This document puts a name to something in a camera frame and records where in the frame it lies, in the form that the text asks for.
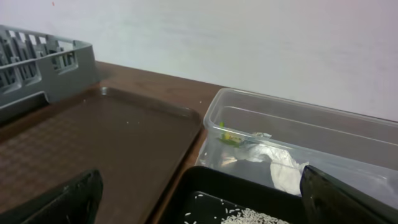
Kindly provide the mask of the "white tissue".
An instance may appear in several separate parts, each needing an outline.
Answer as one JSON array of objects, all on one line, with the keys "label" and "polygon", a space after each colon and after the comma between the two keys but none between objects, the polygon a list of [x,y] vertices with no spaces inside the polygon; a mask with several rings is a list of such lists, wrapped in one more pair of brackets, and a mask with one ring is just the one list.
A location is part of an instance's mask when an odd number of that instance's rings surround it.
[{"label": "white tissue", "polygon": [[252,144],[248,149],[248,160],[269,161],[274,187],[292,195],[300,195],[302,172],[309,162],[299,164],[285,149],[265,144]]}]

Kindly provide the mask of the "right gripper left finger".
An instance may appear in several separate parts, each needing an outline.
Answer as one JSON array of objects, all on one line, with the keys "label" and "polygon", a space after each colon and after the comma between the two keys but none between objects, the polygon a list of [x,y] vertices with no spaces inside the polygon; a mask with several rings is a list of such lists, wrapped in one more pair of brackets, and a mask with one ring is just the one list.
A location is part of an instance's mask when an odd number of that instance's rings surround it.
[{"label": "right gripper left finger", "polygon": [[89,169],[39,196],[1,213],[1,224],[94,223],[103,195],[103,178]]}]

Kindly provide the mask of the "pile of rice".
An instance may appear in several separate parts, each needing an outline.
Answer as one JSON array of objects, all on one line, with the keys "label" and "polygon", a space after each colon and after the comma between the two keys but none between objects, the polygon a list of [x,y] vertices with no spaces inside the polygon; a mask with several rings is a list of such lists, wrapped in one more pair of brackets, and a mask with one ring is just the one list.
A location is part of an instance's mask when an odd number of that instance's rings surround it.
[{"label": "pile of rice", "polygon": [[242,207],[203,192],[194,192],[182,206],[176,223],[184,224],[288,224],[287,221]]}]

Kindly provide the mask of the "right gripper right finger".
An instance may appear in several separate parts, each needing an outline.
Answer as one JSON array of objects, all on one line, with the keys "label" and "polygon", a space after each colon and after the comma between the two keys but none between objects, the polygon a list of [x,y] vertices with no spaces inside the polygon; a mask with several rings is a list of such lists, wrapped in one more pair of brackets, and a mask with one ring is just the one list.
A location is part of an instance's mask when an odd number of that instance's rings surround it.
[{"label": "right gripper right finger", "polygon": [[309,223],[397,224],[397,209],[307,165],[300,180]]}]

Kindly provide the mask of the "green snack wrapper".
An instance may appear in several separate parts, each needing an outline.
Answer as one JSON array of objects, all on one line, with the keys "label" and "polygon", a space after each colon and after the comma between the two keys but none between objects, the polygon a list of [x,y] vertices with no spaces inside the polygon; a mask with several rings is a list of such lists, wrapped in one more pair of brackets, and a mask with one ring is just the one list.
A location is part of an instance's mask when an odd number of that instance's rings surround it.
[{"label": "green snack wrapper", "polygon": [[[262,137],[262,138],[271,138],[272,137],[270,134],[260,133],[260,132],[252,133],[252,135],[257,136],[257,137]],[[239,147],[239,146],[242,146],[245,144],[249,144],[249,141],[246,140],[246,138],[233,136],[229,132],[225,132],[224,134],[221,134],[221,137],[218,138],[218,140],[226,145],[233,146],[233,147]]]}]

